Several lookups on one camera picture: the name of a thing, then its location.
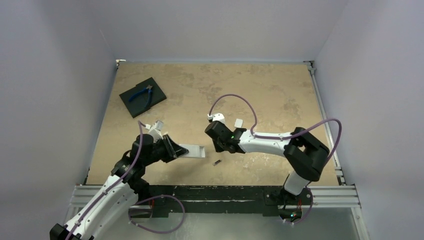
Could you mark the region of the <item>white remote control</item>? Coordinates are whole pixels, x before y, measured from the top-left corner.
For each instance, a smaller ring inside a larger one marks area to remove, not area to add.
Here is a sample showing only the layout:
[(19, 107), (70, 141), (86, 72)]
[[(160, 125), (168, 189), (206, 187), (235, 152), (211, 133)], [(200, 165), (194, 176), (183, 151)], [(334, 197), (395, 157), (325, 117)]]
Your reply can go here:
[(198, 158), (206, 157), (205, 147), (203, 145), (181, 144), (182, 148), (188, 150), (188, 153), (182, 155), (183, 158)]

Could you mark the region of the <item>white battery cover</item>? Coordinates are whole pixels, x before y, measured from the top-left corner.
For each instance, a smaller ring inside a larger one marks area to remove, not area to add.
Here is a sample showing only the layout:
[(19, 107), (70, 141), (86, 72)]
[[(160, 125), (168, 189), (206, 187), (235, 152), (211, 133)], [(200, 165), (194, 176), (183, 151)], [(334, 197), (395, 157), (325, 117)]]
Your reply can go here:
[(244, 121), (240, 118), (237, 118), (234, 122), (234, 127), (235, 128), (242, 128), (243, 127), (243, 123)]

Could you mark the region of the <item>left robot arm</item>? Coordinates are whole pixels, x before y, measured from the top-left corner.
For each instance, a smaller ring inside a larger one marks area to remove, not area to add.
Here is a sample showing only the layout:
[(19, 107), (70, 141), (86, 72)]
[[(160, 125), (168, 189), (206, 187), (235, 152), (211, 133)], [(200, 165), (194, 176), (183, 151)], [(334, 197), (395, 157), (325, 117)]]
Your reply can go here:
[(49, 232), (51, 240), (99, 240), (115, 221), (135, 204), (154, 201), (149, 183), (142, 177), (146, 167), (169, 163), (186, 156), (190, 150), (175, 143), (167, 134), (154, 139), (140, 134), (111, 171), (100, 190), (64, 225), (56, 224)]

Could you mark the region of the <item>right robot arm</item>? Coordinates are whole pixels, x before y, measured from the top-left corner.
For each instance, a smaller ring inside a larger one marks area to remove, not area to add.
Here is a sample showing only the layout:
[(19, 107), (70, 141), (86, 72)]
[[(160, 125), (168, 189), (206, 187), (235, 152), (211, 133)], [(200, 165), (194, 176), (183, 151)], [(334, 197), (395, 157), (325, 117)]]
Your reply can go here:
[(204, 132), (212, 139), (218, 153), (264, 153), (286, 158), (293, 171), (285, 180), (280, 196), (288, 204), (298, 200), (309, 183), (320, 179), (330, 155), (329, 148), (302, 127), (296, 127), (293, 132), (256, 136), (246, 128), (231, 131), (215, 120)]

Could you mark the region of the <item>black battery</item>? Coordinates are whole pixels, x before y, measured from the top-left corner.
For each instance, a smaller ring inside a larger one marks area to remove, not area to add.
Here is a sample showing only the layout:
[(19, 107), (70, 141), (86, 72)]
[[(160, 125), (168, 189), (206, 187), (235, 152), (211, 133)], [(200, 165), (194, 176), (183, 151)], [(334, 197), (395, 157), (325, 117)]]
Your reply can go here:
[(219, 160), (215, 161), (212, 165), (213, 165), (213, 166), (216, 166), (217, 164), (219, 164), (219, 163), (221, 163), (221, 162), (222, 162), (222, 160), (220, 160), (220, 159), (219, 159)]

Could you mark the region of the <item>black square pad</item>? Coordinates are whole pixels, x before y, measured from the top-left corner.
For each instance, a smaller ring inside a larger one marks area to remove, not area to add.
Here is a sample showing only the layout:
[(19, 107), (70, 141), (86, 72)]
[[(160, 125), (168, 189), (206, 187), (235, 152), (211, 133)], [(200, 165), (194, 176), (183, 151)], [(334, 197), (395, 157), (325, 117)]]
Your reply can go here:
[(167, 96), (165, 95), (163, 90), (159, 87), (159, 85), (157, 84), (157, 82), (155, 81), (153, 77), (150, 77), (136, 84), (134, 87), (124, 91), (123, 93), (119, 95), (119, 97), (133, 119), (147, 112), (150, 109), (150, 108), (148, 109), (144, 108), (148, 96), (146, 93), (144, 93), (141, 96), (135, 98), (132, 102), (129, 102), (129, 98), (133, 94), (147, 87), (148, 85), (152, 86), (152, 101), (151, 101), (150, 108), (167, 99)]

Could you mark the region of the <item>blue handled pliers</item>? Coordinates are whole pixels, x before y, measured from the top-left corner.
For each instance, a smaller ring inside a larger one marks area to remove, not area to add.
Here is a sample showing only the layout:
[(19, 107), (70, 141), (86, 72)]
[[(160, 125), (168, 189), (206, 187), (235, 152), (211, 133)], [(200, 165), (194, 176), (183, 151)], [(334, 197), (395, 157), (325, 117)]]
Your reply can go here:
[(144, 108), (145, 109), (149, 109), (152, 103), (152, 95), (153, 95), (153, 86), (152, 85), (148, 85), (145, 88), (143, 88), (141, 91), (138, 91), (136, 93), (134, 93), (130, 98), (129, 98), (129, 102), (132, 102), (134, 99), (136, 99), (137, 97), (140, 97), (143, 94), (147, 94), (147, 100), (145, 101), (145, 105)]

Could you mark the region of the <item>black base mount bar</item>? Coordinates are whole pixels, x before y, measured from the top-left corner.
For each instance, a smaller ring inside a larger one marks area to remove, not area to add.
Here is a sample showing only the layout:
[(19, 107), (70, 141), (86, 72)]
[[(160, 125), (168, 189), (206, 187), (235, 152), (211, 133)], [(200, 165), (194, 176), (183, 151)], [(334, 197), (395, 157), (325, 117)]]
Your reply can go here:
[(150, 185), (148, 196), (172, 195), (182, 201), (186, 213), (279, 215), (289, 200), (281, 186)]

